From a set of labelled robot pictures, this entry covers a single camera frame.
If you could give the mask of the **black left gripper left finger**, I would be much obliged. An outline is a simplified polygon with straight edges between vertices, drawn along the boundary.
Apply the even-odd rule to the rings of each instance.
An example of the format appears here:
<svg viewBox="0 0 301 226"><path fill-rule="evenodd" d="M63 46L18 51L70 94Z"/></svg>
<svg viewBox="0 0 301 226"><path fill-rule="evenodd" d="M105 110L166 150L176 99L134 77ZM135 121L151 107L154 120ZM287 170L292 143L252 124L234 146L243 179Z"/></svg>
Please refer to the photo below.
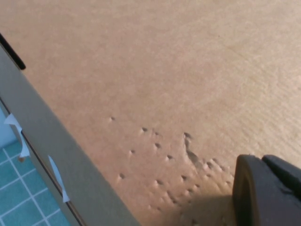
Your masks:
<svg viewBox="0 0 301 226"><path fill-rule="evenodd" d="M237 157L232 199L239 226L299 226L301 201L262 158Z"/></svg>

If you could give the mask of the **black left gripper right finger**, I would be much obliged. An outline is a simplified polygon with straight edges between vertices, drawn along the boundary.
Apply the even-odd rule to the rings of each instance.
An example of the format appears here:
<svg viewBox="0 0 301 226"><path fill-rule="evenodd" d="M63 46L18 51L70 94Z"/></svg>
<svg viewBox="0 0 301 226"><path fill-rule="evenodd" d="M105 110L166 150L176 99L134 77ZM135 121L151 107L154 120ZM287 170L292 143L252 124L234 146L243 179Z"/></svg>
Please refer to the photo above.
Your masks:
<svg viewBox="0 0 301 226"><path fill-rule="evenodd" d="M282 184L292 191L294 197L300 201L301 169L275 155L264 155L262 160Z"/></svg>

